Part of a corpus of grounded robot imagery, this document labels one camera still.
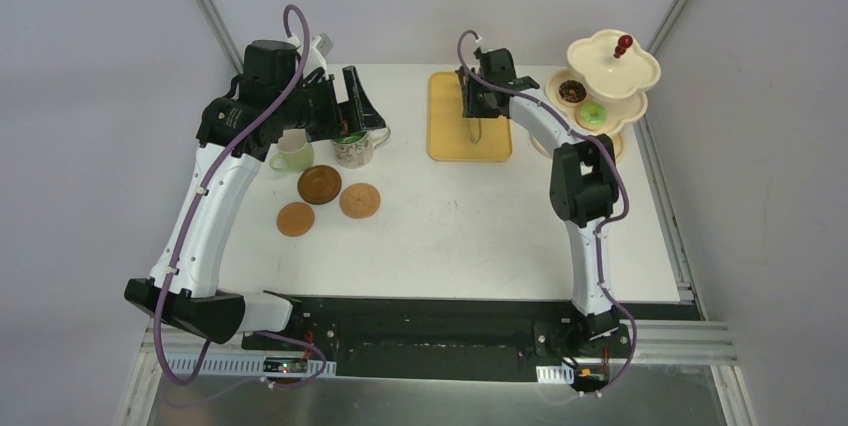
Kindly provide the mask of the chocolate sprinkled donut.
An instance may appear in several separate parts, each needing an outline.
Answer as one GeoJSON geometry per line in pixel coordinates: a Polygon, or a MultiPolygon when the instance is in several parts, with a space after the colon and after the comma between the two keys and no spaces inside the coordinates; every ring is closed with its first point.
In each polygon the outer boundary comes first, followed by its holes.
{"type": "Polygon", "coordinates": [[[585,86],[577,80],[563,81],[558,87],[558,96],[564,103],[580,104],[586,99],[587,95],[585,86]]]}

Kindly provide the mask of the light woven round coaster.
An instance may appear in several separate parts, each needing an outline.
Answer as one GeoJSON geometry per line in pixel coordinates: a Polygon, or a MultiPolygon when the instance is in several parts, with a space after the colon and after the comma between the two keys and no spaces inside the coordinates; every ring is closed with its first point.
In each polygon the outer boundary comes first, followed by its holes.
{"type": "Polygon", "coordinates": [[[378,211],[381,196],[375,186],[368,183],[355,183],[342,191],[339,205],[347,217],[365,219],[378,211]]]}

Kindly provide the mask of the green frosted donut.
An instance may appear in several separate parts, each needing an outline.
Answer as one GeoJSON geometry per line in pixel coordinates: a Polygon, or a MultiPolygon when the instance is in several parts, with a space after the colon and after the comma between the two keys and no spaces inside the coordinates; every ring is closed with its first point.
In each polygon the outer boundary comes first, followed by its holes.
{"type": "Polygon", "coordinates": [[[578,123],[587,130],[598,130],[607,121],[608,113],[604,105],[595,101],[586,101],[577,110],[578,123]]]}

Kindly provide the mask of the metal tongs with black tips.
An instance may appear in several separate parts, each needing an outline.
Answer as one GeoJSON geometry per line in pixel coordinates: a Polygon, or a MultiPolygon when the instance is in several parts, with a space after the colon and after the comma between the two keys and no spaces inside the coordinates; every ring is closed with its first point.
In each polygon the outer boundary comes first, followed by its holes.
{"type": "Polygon", "coordinates": [[[460,97],[462,101],[462,118],[468,130],[468,139],[472,145],[477,145],[482,137],[482,126],[480,119],[471,115],[469,99],[469,77],[465,69],[460,67],[456,70],[460,86],[460,97]]]}

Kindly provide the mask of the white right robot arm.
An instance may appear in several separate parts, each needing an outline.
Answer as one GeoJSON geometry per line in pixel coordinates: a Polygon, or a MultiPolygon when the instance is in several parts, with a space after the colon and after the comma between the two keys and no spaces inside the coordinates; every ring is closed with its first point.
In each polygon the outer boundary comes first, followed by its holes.
{"type": "Polygon", "coordinates": [[[477,67],[463,64],[457,71],[464,117],[508,118],[551,157],[549,199],[567,228],[573,268],[576,312],[567,339],[576,353],[593,355],[619,324],[608,284],[604,229],[620,197],[612,141],[578,129],[547,104],[535,80],[517,75],[509,50],[478,47],[474,57],[477,67]]]}

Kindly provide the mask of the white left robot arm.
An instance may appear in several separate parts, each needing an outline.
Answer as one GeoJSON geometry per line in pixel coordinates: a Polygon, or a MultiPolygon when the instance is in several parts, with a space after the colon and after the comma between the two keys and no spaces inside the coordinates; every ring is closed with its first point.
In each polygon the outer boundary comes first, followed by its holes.
{"type": "Polygon", "coordinates": [[[323,141],[385,126],[356,68],[346,66],[342,75],[345,101],[316,51],[277,40],[246,47],[243,72],[202,112],[190,187],[165,250],[147,276],[128,281],[126,301],[217,344],[261,330],[281,350],[303,342],[305,324],[288,298],[224,291],[219,272],[240,204],[284,132],[323,141]]]}

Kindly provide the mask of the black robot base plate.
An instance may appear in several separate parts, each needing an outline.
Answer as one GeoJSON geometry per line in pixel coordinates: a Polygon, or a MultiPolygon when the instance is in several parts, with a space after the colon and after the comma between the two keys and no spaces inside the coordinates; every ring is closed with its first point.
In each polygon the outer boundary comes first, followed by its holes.
{"type": "Polygon", "coordinates": [[[569,301],[297,296],[283,335],[308,342],[360,378],[534,382],[539,366],[623,359],[621,325],[589,340],[569,301]]]}

